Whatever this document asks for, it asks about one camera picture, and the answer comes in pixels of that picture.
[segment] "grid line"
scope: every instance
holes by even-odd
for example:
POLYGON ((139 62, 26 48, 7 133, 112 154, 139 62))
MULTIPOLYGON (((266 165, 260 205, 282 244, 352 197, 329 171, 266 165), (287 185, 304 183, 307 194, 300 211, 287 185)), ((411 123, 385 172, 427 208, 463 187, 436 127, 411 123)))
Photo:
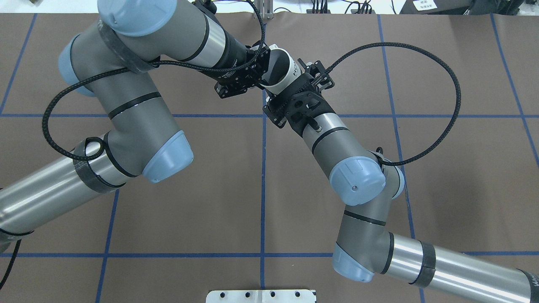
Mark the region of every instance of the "grid line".
POLYGON ((28 28, 28 32, 26 33, 26 37, 24 38, 23 46, 20 48, 19 57, 17 58, 17 61, 15 62, 15 67, 13 68, 13 72, 11 73, 11 78, 9 79, 8 87, 5 90, 2 104, 0 104, 0 114, 4 111, 5 104, 8 101, 8 95, 9 91, 11 90, 11 85, 13 85, 13 81, 15 80, 15 75, 17 74, 17 70, 19 69, 20 61, 23 59, 24 50, 26 49, 26 45, 28 44, 28 40, 30 39, 30 34, 32 33, 33 26, 36 23, 36 19, 37 14, 35 13, 32 17, 32 22, 30 23, 30 27, 28 28))
MULTIPOLYGON (((379 30, 379 33, 380 33, 380 41, 381 42, 384 42, 384 32, 383 32, 383 28, 382 28, 382 18, 380 17, 380 15, 377 15, 378 17, 378 30, 379 30)), ((391 79, 389 77, 389 66, 388 66, 388 57, 386 55, 386 52, 385 52, 385 46, 382 46, 382 56, 384 58, 384 68, 385 68, 385 80, 388 84, 388 93, 389 93, 389 103, 391 105, 391 117, 393 118, 393 129, 395 131, 395 139, 397 141, 397 151, 398 151, 398 155, 399 155, 399 161, 402 161, 403 160, 403 153, 402 153, 402 148, 400 146, 400 136, 399 136, 399 130, 398 130, 398 125, 397 125, 397 114, 396 114, 396 111, 395 111, 395 103, 393 101, 393 90, 391 89, 391 79)), ((412 215, 412 205, 410 204, 410 195, 409 195, 409 192, 408 192, 408 186, 407 186, 407 182, 406 182, 406 171, 404 169, 404 166, 401 166, 400 167, 402 173, 403 173, 403 176, 404 176, 404 187, 405 187, 405 191, 406 191, 406 207, 407 207, 407 210, 408 210, 408 224, 410 226, 410 237, 412 239, 415 239, 416 238, 416 231, 413 227, 413 215, 412 215)))
POLYGON ((526 130, 526 135, 528 136, 528 140, 530 141, 531 150, 535 156, 535 162, 537 163, 537 167, 539 167, 539 156, 537 155, 537 150, 535 149, 534 140, 531 137, 530 129, 528 128, 528 123, 526 122, 526 118, 524 117, 524 111, 522 110, 522 105, 520 104, 519 95, 516 92, 515 84, 513 82, 513 77, 511 77, 511 72, 509 71, 509 66, 507 65, 507 61, 505 59, 505 55, 503 54, 503 48, 502 44, 500 42, 500 36, 498 35, 498 29, 496 27, 496 21, 494 20, 494 14, 490 13, 490 21, 492 21, 492 28, 494 30, 494 35, 496 36, 496 43, 498 44, 498 50, 500 51, 500 57, 503 62, 503 67, 506 70, 507 78, 509 79, 509 84, 511 85, 511 90, 513 91, 513 96, 515 97, 515 102, 517 107, 519 108, 520 117, 522 118, 522 123, 524 124, 524 129, 526 130))
POLYGON ((110 212, 110 221, 108 223, 107 241, 105 242, 105 252, 103 253, 103 262, 101 264, 101 273, 99 274, 99 283, 97 294, 95 295, 95 303, 99 303, 101 300, 101 290, 103 289, 103 281, 105 280, 105 269, 107 268, 108 251, 110 248, 110 238, 112 236, 112 229, 114 226, 114 217, 116 216, 116 206, 118 205, 118 197, 120 196, 120 190, 116 189, 114 193, 114 202, 112 204, 112 211, 110 212))
MULTIPOLYGON (((266 91, 262 90, 262 105, 266 102, 266 91)), ((260 202, 260 289, 266 288, 266 114, 262 115, 262 174, 260 202)))

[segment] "black braided cable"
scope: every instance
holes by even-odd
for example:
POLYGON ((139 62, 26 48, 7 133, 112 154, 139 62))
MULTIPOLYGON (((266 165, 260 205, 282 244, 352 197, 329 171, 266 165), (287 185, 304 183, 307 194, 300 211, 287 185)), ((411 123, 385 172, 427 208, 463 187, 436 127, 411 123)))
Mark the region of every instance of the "black braided cable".
POLYGON ((425 149, 420 154, 418 154, 418 155, 416 155, 414 157, 411 157, 409 159, 406 159, 404 161, 388 162, 388 161, 380 160, 380 163, 383 164, 383 165, 386 165, 386 166, 401 166, 401 165, 405 165, 405 164, 408 164, 410 162, 413 162, 413 161, 415 161, 417 159, 420 159, 423 156, 425 156, 426 154, 430 153, 447 136, 447 134, 449 133, 449 131, 451 130, 451 128, 455 124, 455 121, 457 120, 457 117, 459 115, 460 99, 461 99, 460 85, 459 85, 459 80, 457 79, 457 76, 455 75, 453 70, 444 61, 442 61, 440 58, 436 57, 434 54, 432 54, 432 53, 430 53, 430 52, 428 52, 428 51, 426 51, 424 49, 421 49, 421 48, 419 48, 417 46, 413 46, 413 45, 410 45, 410 44, 404 44, 404 43, 394 43, 394 42, 371 43, 371 44, 367 44, 367 45, 363 45, 363 46, 360 46, 358 48, 355 48, 355 49, 349 51, 348 53, 346 53, 345 55, 343 55, 342 57, 340 57, 333 64, 331 64, 331 66, 329 68, 327 68, 326 74, 329 74, 339 63, 341 63, 343 60, 350 57, 351 55, 353 55, 353 54, 355 54, 355 53, 357 53, 359 51, 362 51, 362 50, 370 49, 370 48, 373 48, 373 47, 381 47, 381 46, 402 47, 404 49, 409 49, 409 50, 419 52, 419 53, 424 54, 425 56, 431 58, 432 60, 434 60, 436 63, 438 63, 440 66, 442 66, 447 71, 447 73, 449 74, 449 76, 453 80, 453 83, 455 84, 455 93, 457 95, 457 99, 456 99, 456 102, 455 102, 455 110, 453 112, 453 115, 451 116, 449 124, 444 129, 442 134, 438 137, 438 139, 429 148, 425 149))
MULTIPOLYGON (((247 2, 252 7, 255 15, 257 16, 258 23, 260 24, 260 32, 261 32, 261 38, 260 38, 260 44, 259 44, 260 46, 255 51, 254 56, 253 56, 253 58, 251 58, 251 60, 249 60, 248 62, 246 62, 246 63, 244 63, 244 64, 242 64, 240 66, 230 67, 230 68, 210 68, 210 67, 198 66, 198 65, 194 65, 194 64, 189 64, 189 63, 184 63, 184 62, 179 62, 179 61, 172 61, 172 60, 152 61, 150 63, 153 64, 155 67, 158 67, 160 65, 176 65, 176 66, 190 68, 190 69, 193 69, 193 70, 198 70, 198 71, 201 71, 201 72, 218 72, 218 73, 229 73, 229 72, 235 72, 235 71, 243 70, 244 68, 249 68, 258 59, 258 57, 260 56, 260 54, 263 51, 262 46, 264 46, 264 44, 266 42, 266 28, 264 27, 264 22, 262 21, 262 17, 260 16, 260 12, 258 11, 257 7, 254 5, 254 3, 252 1, 239 0, 239 2, 247 2)), ((103 139, 101 139, 99 137, 90 137, 90 138, 86 139, 87 144, 89 142, 97 142, 97 143, 99 143, 99 150, 95 154, 90 155, 90 156, 75 155, 75 154, 67 151, 66 149, 60 147, 53 140, 53 138, 51 136, 51 133, 49 131, 49 119, 51 117, 52 111, 54 110, 55 106, 58 104, 60 99, 63 98, 65 95, 69 94, 70 92, 74 91, 75 89, 77 89, 79 87, 85 86, 85 85, 90 84, 90 83, 92 83, 94 81, 97 81, 99 79, 110 77, 112 75, 126 73, 126 72, 129 72, 129 69, 124 67, 124 68, 120 68, 120 69, 117 69, 117 70, 100 73, 98 75, 94 75, 92 77, 84 79, 83 81, 80 81, 78 83, 75 83, 72 86, 70 86, 70 87, 64 89, 63 91, 61 91, 60 93, 58 93, 51 100, 49 105, 47 106, 47 109, 45 110, 45 113, 43 113, 42 131, 43 131, 43 136, 45 137, 45 140, 47 141, 47 143, 54 150, 56 150, 57 152, 59 152, 63 156, 66 156, 68 158, 71 158, 71 159, 74 159, 74 160, 77 160, 77 161, 91 161, 91 160, 95 160, 99 156, 101 156, 103 154, 103 152, 105 151, 105 143, 103 142, 103 139)))
POLYGON ((11 273, 11 269, 13 268, 13 264, 15 263, 15 259, 17 258, 17 254, 19 253, 19 247, 20 247, 20 240, 17 240, 17 243, 15 244, 15 248, 13 249, 13 254, 11 255, 11 259, 9 260, 8 268, 5 270, 4 277, 2 278, 2 281, 0 281, 0 290, 4 287, 5 282, 8 280, 9 274, 11 273))

